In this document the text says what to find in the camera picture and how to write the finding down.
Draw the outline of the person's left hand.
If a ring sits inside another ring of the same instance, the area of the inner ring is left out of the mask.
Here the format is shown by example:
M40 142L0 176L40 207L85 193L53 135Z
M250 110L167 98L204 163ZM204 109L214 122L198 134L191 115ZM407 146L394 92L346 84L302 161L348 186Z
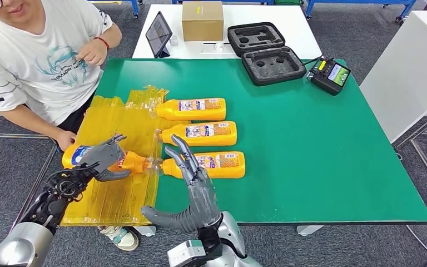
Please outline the person's left hand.
M100 66L107 57L107 50L108 44L104 40L96 38L83 45L76 58L84 60L89 65Z

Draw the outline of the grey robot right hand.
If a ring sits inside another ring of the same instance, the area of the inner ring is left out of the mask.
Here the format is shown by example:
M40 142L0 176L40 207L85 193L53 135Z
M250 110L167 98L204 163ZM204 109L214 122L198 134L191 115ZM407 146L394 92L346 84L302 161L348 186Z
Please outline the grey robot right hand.
M192 233L215 224L221 218L222 212L205 168L198 163L185 140L175 134L171 139L180 150L165 147L165 152L181 170L190 203L184 211L178 213L158 211L147 205L141 208L141 213L155 225Z

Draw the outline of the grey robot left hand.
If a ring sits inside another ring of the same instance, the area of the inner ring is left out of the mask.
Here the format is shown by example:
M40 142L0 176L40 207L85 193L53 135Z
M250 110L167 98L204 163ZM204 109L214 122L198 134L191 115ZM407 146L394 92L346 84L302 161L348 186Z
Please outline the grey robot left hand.
M117 181L129 177L131 174L129 169L110 170L112 166L118 167L125 156L120 146L120 141L125 138L126 136L122 134L116 134L105 142L91 147L81 156L77 166L91 166L96 172L94 178L100 182Z

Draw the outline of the person's right hand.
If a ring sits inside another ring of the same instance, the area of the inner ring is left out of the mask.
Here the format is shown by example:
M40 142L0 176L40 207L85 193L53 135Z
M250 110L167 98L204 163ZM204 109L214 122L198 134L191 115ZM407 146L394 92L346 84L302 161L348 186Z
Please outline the person's right hand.
M77 135L71 131L59 130L54 139L57 141L60 149L66 151L74 144L76 138Z

